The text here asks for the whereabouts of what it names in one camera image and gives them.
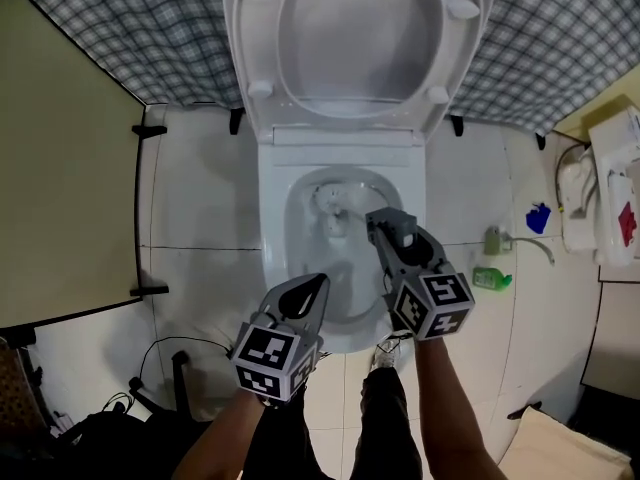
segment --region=blue object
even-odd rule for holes
[[[547,225],[551,210],[544,203],[534,204],[533,206],[533,210],[527,213],[527,226],[534,233],[541,235]]]

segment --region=checkered fabric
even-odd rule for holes
[[[222,0],[33,0],[144,103],[242,106]]]
[[[540,134],[640,62],[640,0],[495,0],[452,115]]]

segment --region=toilet lid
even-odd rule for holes
[[[482,0],[225,0],[225,10],[245,107],[265,142],[278,127],[428,135],[483,23]]]

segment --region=forearm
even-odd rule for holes
[[[238,390],[183,457],[173,480],[236,480],[263,411],[253,393]]]
[[[460,385],[444,340],[416,343],[420,420],[429,455],[484,451],[473,408]]]

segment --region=white appliance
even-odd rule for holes
[[[373,346],[391,326],[364,214],[392,205],[424,226],[424,147],[492,0],[223,1],[258,140],[267,286],[327,273],[324,349]]]
[[[591,148],[559,173],[562,236],[569,252],[599,264],[638,261],[640,112],[630,107],[589,130]]]

